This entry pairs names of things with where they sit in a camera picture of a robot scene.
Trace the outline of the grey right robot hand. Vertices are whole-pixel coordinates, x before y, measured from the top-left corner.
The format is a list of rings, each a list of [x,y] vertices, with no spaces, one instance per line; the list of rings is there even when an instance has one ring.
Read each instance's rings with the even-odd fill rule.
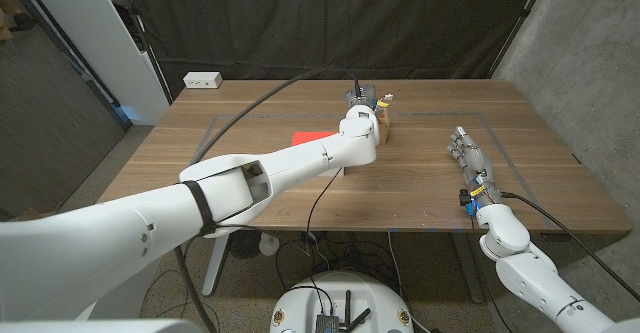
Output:
[[[447,150],[461,167],[468,191],[464,202],[469,205],[469,213],[474,215],[481,208],[502,202],[490,158],[463,127],[456,127]]]

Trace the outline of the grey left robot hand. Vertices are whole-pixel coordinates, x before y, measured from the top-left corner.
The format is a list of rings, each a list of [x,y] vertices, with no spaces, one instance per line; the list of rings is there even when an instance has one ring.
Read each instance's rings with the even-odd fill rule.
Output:
[[[378,97],[374,85],[360,86],[358,89],[352,88],[345,92],[344,99],[349,108],[356,105],[364,105],[371,108],[376,117],[383,122],[388,120],[388,107],[394,99],[391,93]]]

